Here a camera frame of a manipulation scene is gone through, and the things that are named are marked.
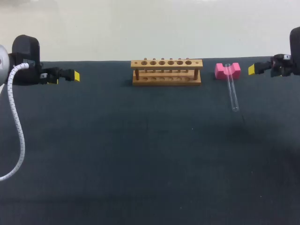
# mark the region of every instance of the white background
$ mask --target white background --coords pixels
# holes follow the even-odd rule
[[[0,0],[0,44],[36,37],[42,61],[290,53],[299,0]]]

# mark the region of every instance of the test tube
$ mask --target test tube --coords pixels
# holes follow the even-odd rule
[[[239,110],[239,103],[238,98],[236,97],[234,82],[233,82],[233,74],[231,71],[231,65],[226,64],[225,65],[225,72],[227,74],[227,84],[229,89],[229,97],[231,101],[231,107],[234,112],[237,112]]]

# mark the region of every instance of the pink foam block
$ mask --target pink foam block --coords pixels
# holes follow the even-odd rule
[[[231,72],[232,72],[232,77],[234,79],[239,79],[240,77],[240,65],[235,62],[230,66]],[[215,69],[215,76],[217,80],[225,80],[227,79],[228,72],[227,69],[224,68],[222,63],[217,63],[216,64],[216,69]]]

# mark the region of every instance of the test tube rack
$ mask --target test tube rack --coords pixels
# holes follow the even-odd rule
[[[132,60],[134,86],[195,86],[201,84],[202,60]]]

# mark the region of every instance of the cable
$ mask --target cable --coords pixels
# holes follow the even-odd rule
[[[14,101],[14,96],[13,96],[13,79],[14,79],[15,74],[19,70],[28,69],[28,68],[29,68],[28,63],[19,64],[12,69],[12,71],[10,72],[10,74],[8,76],[8,81],[7,81],[8,99],[9,99],[10,109],[11,109],[11,112],[12,112],[14,120],[15,120],[15,126],[19,133],[21,152],[20,152],[19,160],[18,160],[17,164],[15,165],[15,167],[13,168],[13,170],[11,172],[9,172],[8,174],[6,174],[5,176],[0,177],[0,181],[4,181],[4,180],[10,178],[12,175],[14,175],[19,170],[19,168],[22,165],[22,162],[24,160],[24,157],[25,157],[25,139],[24,139],[24,134],[23,134],[22,127],[20,124],[20,120],[18,117],[18,113],[15,108],[15,101]]]

